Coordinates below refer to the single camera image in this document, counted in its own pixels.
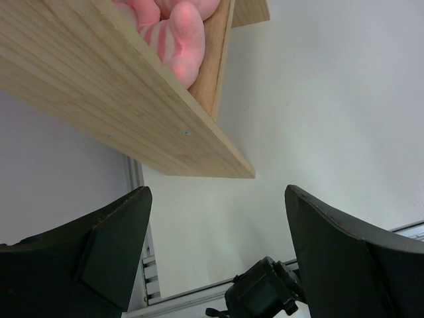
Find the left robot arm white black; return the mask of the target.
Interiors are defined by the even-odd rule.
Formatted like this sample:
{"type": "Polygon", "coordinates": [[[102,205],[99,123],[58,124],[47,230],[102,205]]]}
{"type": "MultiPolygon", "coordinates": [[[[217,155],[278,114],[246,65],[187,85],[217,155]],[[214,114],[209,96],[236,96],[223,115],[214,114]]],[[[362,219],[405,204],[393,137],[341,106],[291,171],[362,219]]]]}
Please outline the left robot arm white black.
{"type": "MultiPolygon", "coordinates": [[[[298,271],[265,257],[236,276],[210,317],[422,317],[423,243],[285,190],[298,271]]],[[[2,317],[120,317],[152,206],[148,187],[60,227],[1,245],[2,317]]]]}

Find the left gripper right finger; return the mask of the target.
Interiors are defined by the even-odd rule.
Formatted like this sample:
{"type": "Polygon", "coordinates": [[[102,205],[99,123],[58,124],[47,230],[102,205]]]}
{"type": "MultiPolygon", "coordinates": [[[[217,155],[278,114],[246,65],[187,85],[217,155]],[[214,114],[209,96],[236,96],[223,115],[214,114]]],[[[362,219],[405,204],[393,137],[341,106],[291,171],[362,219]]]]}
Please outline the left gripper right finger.
{"type": "Polygon", "coordinates": [[[357,219],[298,186],[284,195],[312,317],[423,316],[423,242],[357,219]]]}

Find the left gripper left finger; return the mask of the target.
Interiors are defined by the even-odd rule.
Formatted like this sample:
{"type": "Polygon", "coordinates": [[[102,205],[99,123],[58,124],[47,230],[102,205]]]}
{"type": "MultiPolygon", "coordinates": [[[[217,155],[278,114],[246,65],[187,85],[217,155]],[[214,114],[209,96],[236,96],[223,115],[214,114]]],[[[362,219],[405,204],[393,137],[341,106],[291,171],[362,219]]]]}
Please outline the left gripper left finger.
{"type": "Polygon", "coordinates": [[[152,192],[138,187],[55,229],[1,245],[2,317],[120,317],[129,308],[152,192]]]}

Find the pink striped plush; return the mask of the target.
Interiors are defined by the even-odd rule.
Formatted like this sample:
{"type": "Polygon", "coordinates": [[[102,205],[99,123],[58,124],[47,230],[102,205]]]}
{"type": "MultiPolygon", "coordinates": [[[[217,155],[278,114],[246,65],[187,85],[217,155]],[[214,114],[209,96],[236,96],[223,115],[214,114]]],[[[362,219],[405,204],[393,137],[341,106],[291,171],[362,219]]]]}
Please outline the pink striped plush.
{"type": "Polygon", "coordinates": [[[132,0],[113,3],[182,85],[192,86],[205,56],[204,21],[213,15],[220,2],[132,0]]]}

